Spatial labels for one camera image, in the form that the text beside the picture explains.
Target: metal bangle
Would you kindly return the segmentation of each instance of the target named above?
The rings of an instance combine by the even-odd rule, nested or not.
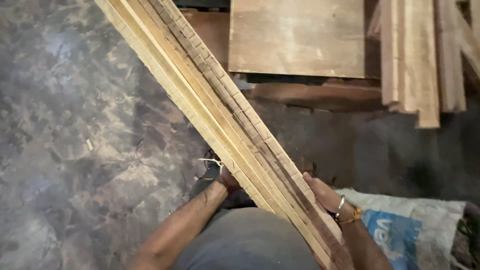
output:
[[[336,219],[338,219],[338,217],[340,216],[340,210],[342,209],[344,203],[345,203],[345,195],[342,195],[342,200],[340,201],[340,205],[338,206],[338,210],[335,213],[335,218]]]

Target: stacked wooden planks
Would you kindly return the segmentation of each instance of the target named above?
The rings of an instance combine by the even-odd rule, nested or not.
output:
[[[324,269],[353,269],[337,224],[171,0],[95,0],[258,207],[298,229]]]
[[[419,128],[440,127],[440,112],[465,111],[461,52],[475,67],[478,43],[456,2],[382,0],[381,12],[383,104],[417,114]]]

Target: wooden block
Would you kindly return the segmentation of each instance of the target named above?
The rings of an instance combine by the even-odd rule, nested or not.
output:
[[[405,91],[400,103],[418,112],[419,128],[440,126],[433,1],[405,3]]]

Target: plywood board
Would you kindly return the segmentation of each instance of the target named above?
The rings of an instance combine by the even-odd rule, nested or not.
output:
[[[380,78],[375,0],[233,0],[232,72]]]

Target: hand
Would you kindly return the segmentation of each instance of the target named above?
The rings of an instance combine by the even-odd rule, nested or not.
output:
[[[229,194],[241,189],[239,182],[237,179],[235,179],[226,166],[222,166],[222,168],[220,168],[220,175],[215,179],[215,181],[224,185]]]
[[[342,200],[342,196],[330,188],[327,184],[318,178],[312,178],[307,172],[303,174],[303,179],[312,189],[317,201],[325,207],[329,212],[336,213],[338,206]],[[340,209],[339,221],[347,221],[353,218],[355,209],[351,204],[345,201],[343,207]]]

